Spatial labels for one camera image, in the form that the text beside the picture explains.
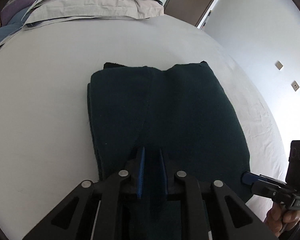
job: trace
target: silver rivet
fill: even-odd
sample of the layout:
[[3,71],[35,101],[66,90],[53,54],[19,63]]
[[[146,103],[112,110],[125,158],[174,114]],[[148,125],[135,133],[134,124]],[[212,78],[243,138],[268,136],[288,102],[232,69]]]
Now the silver rivet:
[[121,176],[121,177],[126,177],[128,175],[129,175],[129,172],[126,170],[119,171],[119,176]]
[[91,181],[85,180],[81,183],[82,187],[90,187],[91,186]]
[[223,186],[223,182],[221,180],[215,180],[213,182],[213,184],[216,186],[216,187],[222,187]]
[[181,178],[184,178],[185,176],[187,176],[187,174],[186,174],[185,171],[178,171],[178,172],[177,172],[177,176],[178,176],[178,177],[181,177]]

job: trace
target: person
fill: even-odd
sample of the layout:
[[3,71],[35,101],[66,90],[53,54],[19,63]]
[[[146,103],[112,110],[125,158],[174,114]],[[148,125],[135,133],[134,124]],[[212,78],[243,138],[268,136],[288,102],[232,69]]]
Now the person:
[[270,228],[276,237],[280,236],[283,223],[287,224],[285,231],[293,229],[300,221],[300,210],[287,211],[282,210],[282,206],[273,203],[272,208],[268,211],[264,223]]

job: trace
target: white bed sheet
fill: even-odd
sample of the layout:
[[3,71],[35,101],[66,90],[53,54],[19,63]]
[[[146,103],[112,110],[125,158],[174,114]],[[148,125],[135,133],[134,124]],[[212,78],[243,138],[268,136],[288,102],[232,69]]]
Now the white bed sheet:
[[[234,106],[251,171],[284,180],[277,125],[255,86],[206,33],[161,16],[21,30],[0,49],[0,226],[20,240],[82,180],[98,180],[87,84],[105,62],[168,69],[205,60]],[[247,205],[261,219],[271,201]]]

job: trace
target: purple cushion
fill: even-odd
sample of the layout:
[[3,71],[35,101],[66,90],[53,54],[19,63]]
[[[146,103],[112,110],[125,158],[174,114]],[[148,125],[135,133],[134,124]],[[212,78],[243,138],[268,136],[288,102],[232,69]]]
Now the purple cushion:
[[0,13],[1,26],[7,25],[16,13],[32,5],[33,2],[34,0],[9,0]]

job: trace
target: wall plate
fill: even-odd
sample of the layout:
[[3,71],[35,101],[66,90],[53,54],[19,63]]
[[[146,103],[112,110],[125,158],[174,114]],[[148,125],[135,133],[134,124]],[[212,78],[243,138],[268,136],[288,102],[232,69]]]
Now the wall plate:
[[291,84],[291,86],[293,87],[293,89],[295,91],[297,91],[299,89],[299,85],[298,85],[298,83],[296,81],[293,81],[292,84]]
[[281,63],[280,61],[277,61],[277,62],[275,63],[275,66],[276,66],[279,70],[281,70],[281,69],[283,68],[283,65],[282,65],[282,63]]

